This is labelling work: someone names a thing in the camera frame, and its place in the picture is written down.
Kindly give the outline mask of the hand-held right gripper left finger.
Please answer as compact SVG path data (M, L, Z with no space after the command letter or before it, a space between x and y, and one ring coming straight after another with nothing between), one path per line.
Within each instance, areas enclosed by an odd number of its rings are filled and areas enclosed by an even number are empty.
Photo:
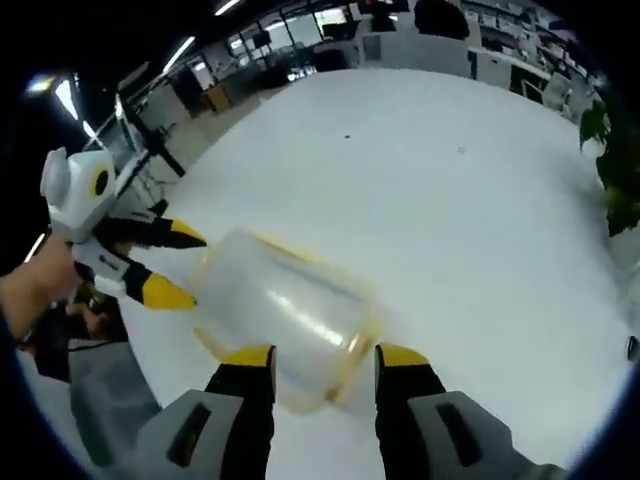
M189 390L139 431L137 479L264 479L274 436L276 348L227 356L202 391Z

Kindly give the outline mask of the person's left hand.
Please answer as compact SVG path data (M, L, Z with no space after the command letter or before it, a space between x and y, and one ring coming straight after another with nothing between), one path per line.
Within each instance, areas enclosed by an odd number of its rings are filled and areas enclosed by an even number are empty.
M1 311L9 332L21 342L36 320L80 283L67 243L51 235L28 262L1 278Z

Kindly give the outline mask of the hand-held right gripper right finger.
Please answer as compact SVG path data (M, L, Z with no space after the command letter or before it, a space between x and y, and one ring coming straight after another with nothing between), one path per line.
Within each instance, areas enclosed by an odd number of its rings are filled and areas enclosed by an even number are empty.
M513 445L512 432L407 347L375 347L375 431L387 479L565 479Z

